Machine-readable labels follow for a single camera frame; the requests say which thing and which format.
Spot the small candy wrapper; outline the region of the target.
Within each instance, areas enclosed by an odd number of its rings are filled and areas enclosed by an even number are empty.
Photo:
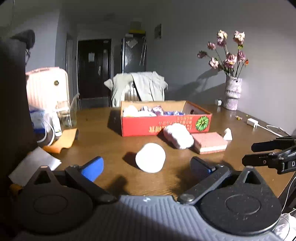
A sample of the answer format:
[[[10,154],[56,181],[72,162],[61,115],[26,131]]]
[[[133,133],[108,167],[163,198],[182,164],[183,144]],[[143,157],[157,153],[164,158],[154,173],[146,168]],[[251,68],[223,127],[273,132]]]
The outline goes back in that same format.
[[[238,115],[236,115],[235,118],[236,118],[236,120],[238,120],[238,121],[241,121],[241,120],[242,120],[242,117],[241,117],[241,116],[238,116]]]

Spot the dried pink flower bouquet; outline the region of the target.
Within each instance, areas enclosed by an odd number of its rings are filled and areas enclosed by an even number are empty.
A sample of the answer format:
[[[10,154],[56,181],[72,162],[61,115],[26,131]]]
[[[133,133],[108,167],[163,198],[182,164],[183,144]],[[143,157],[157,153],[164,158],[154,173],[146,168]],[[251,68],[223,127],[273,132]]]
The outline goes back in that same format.
[[[199,51],[197,58],[208,58],[208,65],[212,69],[223,71],[228,77],[239,78],[243,68],[249,64],[249,60],[242,51],[245,37],[245,32],[234,32],[232,40],[236,44],[236,53],[231,53],[227,48],[228,34],[224,30],[219,30],[216,34],[216,42],[207,43],[207,50],[213,54],[209,55],[207,51]]]

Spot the teal knitted cloth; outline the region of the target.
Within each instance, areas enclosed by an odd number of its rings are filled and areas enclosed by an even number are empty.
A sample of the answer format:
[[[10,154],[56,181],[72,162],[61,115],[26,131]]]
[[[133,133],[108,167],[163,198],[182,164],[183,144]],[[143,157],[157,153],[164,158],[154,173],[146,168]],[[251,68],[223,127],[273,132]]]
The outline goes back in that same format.
[[[137,112],[137,117],[156,117],[157,115],[152,111],[141,110]]]

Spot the white roll of tissue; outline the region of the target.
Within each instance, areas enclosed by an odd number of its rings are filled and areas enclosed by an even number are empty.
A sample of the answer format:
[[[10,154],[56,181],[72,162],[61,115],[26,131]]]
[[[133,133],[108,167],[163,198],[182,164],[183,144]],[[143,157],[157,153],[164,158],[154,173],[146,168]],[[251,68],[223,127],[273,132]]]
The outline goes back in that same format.
[[[142,171],[158,173],[164,166],[166,153],[156,143],[145,144],[135,156],[135,162]]]

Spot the dark entrance door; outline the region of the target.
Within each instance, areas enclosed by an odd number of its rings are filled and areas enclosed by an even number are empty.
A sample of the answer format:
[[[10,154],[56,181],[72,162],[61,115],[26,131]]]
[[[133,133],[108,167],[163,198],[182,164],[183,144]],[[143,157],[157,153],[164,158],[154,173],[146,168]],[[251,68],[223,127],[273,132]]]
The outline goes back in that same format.
[[[111,39],[78,41],[78,89],[81,99],[109,97]]]

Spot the pink suitcase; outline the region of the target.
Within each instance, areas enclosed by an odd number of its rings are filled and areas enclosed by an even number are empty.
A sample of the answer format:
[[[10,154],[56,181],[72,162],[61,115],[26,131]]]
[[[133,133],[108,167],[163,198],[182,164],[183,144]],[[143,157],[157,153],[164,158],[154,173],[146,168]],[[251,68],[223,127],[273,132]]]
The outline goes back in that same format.
[[[69,106],[67,72],[59,67],[39,68],[26,72],[28,104],[43,110]]]

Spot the beige coat on chair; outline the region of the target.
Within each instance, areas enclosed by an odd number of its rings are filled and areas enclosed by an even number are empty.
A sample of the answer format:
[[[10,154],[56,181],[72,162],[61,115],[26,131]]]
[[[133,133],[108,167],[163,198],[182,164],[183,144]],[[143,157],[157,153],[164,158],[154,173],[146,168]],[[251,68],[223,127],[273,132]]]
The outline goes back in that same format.
[[[111,91],[111,106],[119,107],[125,101],[124,90],[128,83],[134,81],[140,101],[164,101],[168,84],[157,72],[119,73],[104,82]]]

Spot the dark grey refrigerator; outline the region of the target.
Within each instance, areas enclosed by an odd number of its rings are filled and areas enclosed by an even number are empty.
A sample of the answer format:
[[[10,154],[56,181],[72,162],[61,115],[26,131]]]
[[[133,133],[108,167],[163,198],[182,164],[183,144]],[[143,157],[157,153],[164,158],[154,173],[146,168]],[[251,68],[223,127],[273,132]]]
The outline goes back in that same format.
[[[121,40],[121,73],[146,71],[145,34],[128,34]]]

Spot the red cardboard box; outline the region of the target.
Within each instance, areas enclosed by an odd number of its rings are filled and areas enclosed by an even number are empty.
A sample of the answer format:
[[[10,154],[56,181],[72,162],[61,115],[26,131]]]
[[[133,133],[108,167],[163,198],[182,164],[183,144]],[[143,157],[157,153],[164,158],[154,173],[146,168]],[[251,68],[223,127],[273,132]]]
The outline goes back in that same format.
[[[123,117],[123,109],[133,105],[138,111],[143,106],[160,105],[164,111],[180,111],[181,116],[156,116],[156,117]],[[180,123],[186,127],[189,133],[205,133],[210,129],[212,113],[206,109],[186,100],[181,101],[123,101],[120,104],[122,136],[155,136],[166,126]]]

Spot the clear glass jar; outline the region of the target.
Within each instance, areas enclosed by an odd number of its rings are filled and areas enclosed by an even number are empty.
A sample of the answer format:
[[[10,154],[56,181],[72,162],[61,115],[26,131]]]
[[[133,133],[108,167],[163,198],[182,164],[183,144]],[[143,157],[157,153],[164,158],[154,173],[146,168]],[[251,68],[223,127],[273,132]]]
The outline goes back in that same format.
[[[72,102],[62,101],[58,103],[58,116],[65,128],[74,128],[77,126],[77,98]]]

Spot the pink sponge block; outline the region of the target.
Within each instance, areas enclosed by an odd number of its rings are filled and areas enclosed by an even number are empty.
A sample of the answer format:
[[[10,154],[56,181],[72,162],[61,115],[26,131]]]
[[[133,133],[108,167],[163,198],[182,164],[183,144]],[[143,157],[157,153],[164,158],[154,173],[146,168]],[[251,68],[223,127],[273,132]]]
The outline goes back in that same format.
[[[228,142],[217,132],[194,133],[194,148],[199,154],[211,154],[226,150]]]

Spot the crumpled clear plastic bag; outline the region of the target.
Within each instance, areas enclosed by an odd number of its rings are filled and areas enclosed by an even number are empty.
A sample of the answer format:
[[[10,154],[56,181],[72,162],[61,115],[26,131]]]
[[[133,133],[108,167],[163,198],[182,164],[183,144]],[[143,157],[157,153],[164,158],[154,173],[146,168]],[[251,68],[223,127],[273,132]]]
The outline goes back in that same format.
[[[135,106],[129,105],[128,107],[123,109],[123,117],[137,117],[138,110]]]

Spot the wooden chair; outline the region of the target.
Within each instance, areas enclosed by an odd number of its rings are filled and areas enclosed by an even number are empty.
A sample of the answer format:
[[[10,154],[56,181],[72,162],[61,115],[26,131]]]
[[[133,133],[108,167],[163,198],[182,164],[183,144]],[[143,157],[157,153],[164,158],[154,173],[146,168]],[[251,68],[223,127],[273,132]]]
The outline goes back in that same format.
[[[125,101],[140,101],[134,81],[128,83],[124,90]]]

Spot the white power adapter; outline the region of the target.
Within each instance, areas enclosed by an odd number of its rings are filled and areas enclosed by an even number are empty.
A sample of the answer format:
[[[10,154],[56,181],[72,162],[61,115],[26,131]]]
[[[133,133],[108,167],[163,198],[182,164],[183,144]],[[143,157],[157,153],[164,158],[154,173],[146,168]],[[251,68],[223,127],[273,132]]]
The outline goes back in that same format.
[[[258,126],[258,121],[253,119],[253,118],[248,118],[247,119],[247,124],[249,126],[252,126],[253,128],[256,128]]]

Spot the pink textured vase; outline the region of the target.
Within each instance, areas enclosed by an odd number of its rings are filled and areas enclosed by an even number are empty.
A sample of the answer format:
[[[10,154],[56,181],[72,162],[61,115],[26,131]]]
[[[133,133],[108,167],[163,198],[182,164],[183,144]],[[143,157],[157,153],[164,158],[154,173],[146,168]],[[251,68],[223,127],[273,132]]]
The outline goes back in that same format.
[[[232,76],[226,76],[225,99],[223,107],[227,110],[236,111],[238,101],[241,97],[242,79]]]

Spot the shiny purple fabric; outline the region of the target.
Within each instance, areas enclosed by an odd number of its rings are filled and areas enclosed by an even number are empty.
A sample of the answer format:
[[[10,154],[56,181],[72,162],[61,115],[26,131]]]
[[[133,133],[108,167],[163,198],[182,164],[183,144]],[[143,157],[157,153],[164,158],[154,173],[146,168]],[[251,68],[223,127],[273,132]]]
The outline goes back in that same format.
[[[149,106],[143,106],[141,110],[145,110],[145,111],[152,111],[153,113],[155,113],[157,116],[161,116],[164,115],[164,110],[162,109],[162,107],[160,105],[158,106],[154,106],[153,108],[149,107]]]

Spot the white folded paper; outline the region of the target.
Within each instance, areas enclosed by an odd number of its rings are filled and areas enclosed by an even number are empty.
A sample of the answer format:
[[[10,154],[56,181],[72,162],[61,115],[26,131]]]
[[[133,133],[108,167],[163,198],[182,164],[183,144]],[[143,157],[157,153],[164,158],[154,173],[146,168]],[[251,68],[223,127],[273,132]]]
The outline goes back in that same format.
[[[232,132],[231,132],[230,128],[227,128],[227,129],[224,131],[223,139],[226,140],[226,141],[231,141],[231,140],[233,140]]]

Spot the blue tissue box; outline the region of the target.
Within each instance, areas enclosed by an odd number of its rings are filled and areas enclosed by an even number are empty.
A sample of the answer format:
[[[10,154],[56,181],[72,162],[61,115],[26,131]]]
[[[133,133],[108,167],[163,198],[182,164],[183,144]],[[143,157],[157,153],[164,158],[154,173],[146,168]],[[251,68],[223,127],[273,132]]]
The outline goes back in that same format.
[[[179,116],[179,115],[183,116],[185,115],[185,113],[180,111],[164,111],[164,115],[165,116]]]

